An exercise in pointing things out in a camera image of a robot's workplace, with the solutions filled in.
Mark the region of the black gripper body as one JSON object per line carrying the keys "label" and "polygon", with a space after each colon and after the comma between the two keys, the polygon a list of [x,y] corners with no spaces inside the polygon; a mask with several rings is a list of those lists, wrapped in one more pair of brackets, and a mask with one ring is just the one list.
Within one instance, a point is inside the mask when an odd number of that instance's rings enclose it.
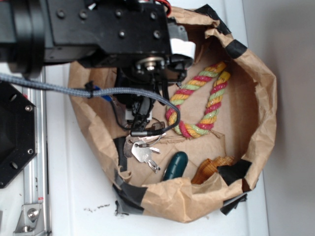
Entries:
{"label": "black gripper body", "polygon": [[146,134],[154,103],[158,101],[163,106],[170,104],[168,87],[183,81],[188,68],[189,58],[183,55],[172,55],[167,59],[152,56],[136,61],[132,67],[118,68],[115,87],[143,89],[155,94],[148,96],[128,91],[114,95],[126,106],[126,114],[130,113],[126,130],[131,134]]}

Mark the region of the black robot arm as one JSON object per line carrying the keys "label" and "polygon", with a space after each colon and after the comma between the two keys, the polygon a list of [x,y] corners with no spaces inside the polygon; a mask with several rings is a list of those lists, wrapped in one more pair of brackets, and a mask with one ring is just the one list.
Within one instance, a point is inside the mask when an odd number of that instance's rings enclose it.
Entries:
{"label": "black robot arm", "polygon": [[[195,44],[170,17],[166,0],[3,0],[0,60],[11,75],[3,82],[78,97],[128,95],[135,107],[132,136],[161,135],[145,126],[155,101],[174,109],[168,86],[180,83],[194,61]],[[36,82],[45,66],[78,62],[85,68],[117,68],[124,88],[63,88]]]}

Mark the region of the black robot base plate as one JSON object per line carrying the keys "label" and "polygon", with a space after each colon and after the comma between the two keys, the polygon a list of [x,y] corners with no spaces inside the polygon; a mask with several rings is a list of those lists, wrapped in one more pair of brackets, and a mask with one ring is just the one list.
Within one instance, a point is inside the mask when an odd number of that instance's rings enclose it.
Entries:
{"label": "black robot base plate", "polygon": [[36,155],[35,106],[0,83],[0,187],[6,188]]}

